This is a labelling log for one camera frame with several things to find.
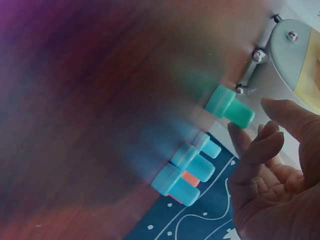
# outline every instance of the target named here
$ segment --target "white surface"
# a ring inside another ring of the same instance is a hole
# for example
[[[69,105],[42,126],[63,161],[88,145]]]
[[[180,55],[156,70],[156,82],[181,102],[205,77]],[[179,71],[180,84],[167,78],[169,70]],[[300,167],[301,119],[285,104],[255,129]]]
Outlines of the white surface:
[[[287,0],[281,15],[284,19],[302,21],[320,32],[319,0]]]

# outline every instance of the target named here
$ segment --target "yellow panel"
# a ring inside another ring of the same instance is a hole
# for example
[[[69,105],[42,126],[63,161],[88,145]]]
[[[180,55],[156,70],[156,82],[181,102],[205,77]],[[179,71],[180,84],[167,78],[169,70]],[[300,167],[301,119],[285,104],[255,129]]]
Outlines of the yellow panel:
[[[320,114],[320,33],[312,29],[294,93]]]

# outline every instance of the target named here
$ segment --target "brown wooden table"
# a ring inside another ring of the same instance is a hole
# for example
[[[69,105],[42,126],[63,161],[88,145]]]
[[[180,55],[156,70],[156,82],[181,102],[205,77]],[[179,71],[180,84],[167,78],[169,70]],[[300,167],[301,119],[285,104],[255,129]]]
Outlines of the brown wooden table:
[[[122,239],[182,141],[164,124],[163,156],[144,126],[168,109],[203,130],[214,121],[172,84],[180,67],[236,83],[282,4],[1,0],[0,239]]]

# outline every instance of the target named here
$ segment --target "finger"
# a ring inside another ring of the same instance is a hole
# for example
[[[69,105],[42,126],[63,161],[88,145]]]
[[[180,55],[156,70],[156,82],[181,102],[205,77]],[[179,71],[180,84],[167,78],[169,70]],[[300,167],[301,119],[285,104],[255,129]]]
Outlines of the finger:
[[[273,165],[270,170],[276,175],[288,192],[299,194],[306,189],[302,171],[288,165]]]
[[[258,126],[258,134],[261,133],[261,131],[264,129],[265,125],[259,124]]]
[[[283,133],[276,132],[249,146],[229,179],[231,194],[236,196],[236,199],[233,197],[232,200],[235,211],[239,211],[258,196],[258,187],[254,178],[258,176],[261,164],[279,153],[283,142]]]
[[[279,132],[279,126],[272,120],[269,121],[265,126],[260,124],[258,127],[258,135],[253,141],[258,142],[277,132]]]
[[[251,138],[244,129],[238,127],[234,123],[228,124],[228,131],[236,153],[239,158],[242,158],[252,142]]]
[[[258,135],[254,142],[258,142],[262,139],[269,137],[270,135],[279,132],[279,126],[274,121],[269,121],[266,125],[260,124],[258,126]],[[261,166],[258,176],[263,180],[264,185],[267,189],[270,189],[276,185],[280,184],[277,176],[268,168],[267,163],[273,162],[277,156],[267,160],[265,164]]]
[[[320,117],[290,100],[273,100],[263,98],[261,105],[271,120],[284,127],[299,142],[308,129],[317,123]]]
[[[254,181],[256,184],[256,189],[257,189],[258,195],[264,194],[265,192],[268,191],[268,187],[262,177],[258,176],[254,179]]]
[[[276,185],[281,184],[277,176],[266,166],[266,164],[261,165],[261,169],[258,174],[258,177],[263,179],[267,189],[270,189]]]
[[[277,132],[260,142],[253,142],[245,155],[240,159],[231,180],[236,184],[248,184],[257,177],[261,164],[276,156],[283,145],[283,134]]]

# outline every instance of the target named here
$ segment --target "white line pattern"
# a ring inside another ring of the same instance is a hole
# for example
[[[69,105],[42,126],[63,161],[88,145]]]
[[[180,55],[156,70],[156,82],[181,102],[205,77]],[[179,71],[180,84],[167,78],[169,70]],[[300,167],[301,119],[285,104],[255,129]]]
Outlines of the white line pattern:
[[[226,170],[226,168],[230,165],[231,161],[236,158],[235,156],[233,156],[232,158],[230,158],[230,160],[226,163],[226,165],[223,167],[223,169],[219,172],[218,176],[216,176],[216,178],[213,180],[213,182],[209,185],[209,187],[199,196],[198,199],[200,199],[206,192],[208,192],[210,190],[210,188],[217,182],[217,180],[220,178],[220,176],[222,175],[222,173]],[[162,235],[162,233],[164,233],[164,231],[170,226],[170,224],[176,220],[176,218],[186,209],[187,207],[184,207],[181,211],[179,211],[168,223],[167,225],[164,226],[164,228],[159,232],[159,234],[154,238],[154,240],[158,240],[159,237]]]
[[[222,224],[221,226],[217,227],[212,233],[210,233],[205,239],[203,240],[208,240],[208,238],[210,238],[216,231],[218,231],[220,228],[222,228],[224,225],[227,225],[228,223],[230,223],[232,221],[232,219],[230,219],[229,221],[226,221],[224,224]]]
[[[181,223],[181,221],[183,219],[185,219],[186,217],[196,217],[199,219],[203,219],[203,220],[208,220],[208,221],[216,221],[216,220],[220,220],[223,219],[229,212],[230,209],[230,197],[229,197],[229,190],[228,190],[228,178],[224,181],[224,186],[225,186],[225,191],[226,191],[226,197],[227,197],[227,206],[226,206],[226,210],[224,212],[224,214],[220,217],[216,217],[216,218],[207,218],[207,217],[203,217],[203,216],[199,216],[199,215],[195,215],[195,214],[187,214],[184,215],[176,224],[175,226],[175,230],[174,230],[174,240],[178,240],[178,229],[179,229],[179,225]]]

